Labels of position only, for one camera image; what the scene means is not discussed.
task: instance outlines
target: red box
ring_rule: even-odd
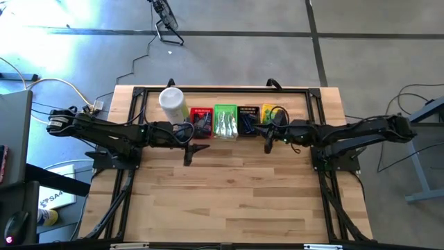
[[[191,108],[191,111],[189,112],[189,116],[191,118],[191,122],[194,125],[194,114],[199,114],[199,118],[203,118],[203,115],[205,113],[211,114],[211,135],[208,138],[211,138],[213,136],[213,108]]]

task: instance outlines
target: wooden tabletop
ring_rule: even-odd
[[[133,87],[116,86],[108,120],[126,122]],[[338,88],[322,87],[321,94],[327,123],[344,124]],[[158,96],[150,93],[148,97],[150,122],[167,120]],[[285,107],[291,119],[308,119],[301,94],[185,93],[185,97],[188,107],[269,103]],[[192,142],[211,147],[196,153],[190,167],[183,166],[184,151],[179,149],[144,149],[125,241],[327,242],[319,180],[308,149],[299,147],[301,153],[296,154],[289,145],[276,142],[272,152],[265,154],[262,137]],[[115,176],[116,171],[106,170],[93,180],[79,236],[87,235],[109,208]],[[357,179],[339,172],[338,182],[345,211],[372,238]],[[116,218],[114,231],[120,210]],[[333,214],[332,218],[339,235],[337,217]]]

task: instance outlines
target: concrete floor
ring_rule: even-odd
[[[60,77],[76,84],[90,101],[113,91],[115,78],[131,71],[133,58],[145,53],[151,39],[151,36],[131,35],[48,35],[40,29],[24,28],[68,24],[72,28],[150,30],[149,4],[145,0],[34,2],[17,0],[0,17],[2,34],[9,34],[0,40],[0,55],[23,72]],[[318,32],[444,32],[441,14],[444,2],[440,0],[311,2]],[[170,4],[181,31],[310,32],[303,0],[170,0]],[[122,78],[119,84],[166,84],[169,78],[174,78],[183,85],[264,85],[267,78],[273,77],[282,85],[320,85],[310,37],[184,36],[184,39],[184,47],[155,40],[150,56],[138,60],[135,74]],[[340,88],[348,115],[367,117],[384,113],[387,103],[405,85],[443,83],[444,40],[321,38],[320,46],[328,85]],[[11,69],[1,63],[0,72]],[[20,82],[0,82],[0,93],[21,88]],[[413,87],[409,92],[433,99],[442,96],[443,90],[444,87]],[[34,101],[53,106],[84,104],[67,86],[56,82],[41,83],[34,93]],[[105,100],[109,105],[111,98]],[[415,97],[405,97],[402,103],[412,111],[423,105]],[[398,111],[393,104],[390,113]],[[434,142],[418,143],[425,147]],[[371,146],[359,157],[375,239],[444,248],[444,198],[407,205],[404,195],[420,191],[411,161],[376,174],[379,149],[380,145]],[[43,125],[31,124],[29,163],[46,166],[86,158],[83,153],[89,150],[82,142],[51,137]],[[404,145],[387,144],[384,162],[388,164],[405,155]],[[444,188],[444,171],[425,168],[431,186]],[[73,229],[73,226],[64,228],[65,233],[52,232],[42,239],[66,240],[63,235],[70,235]]]

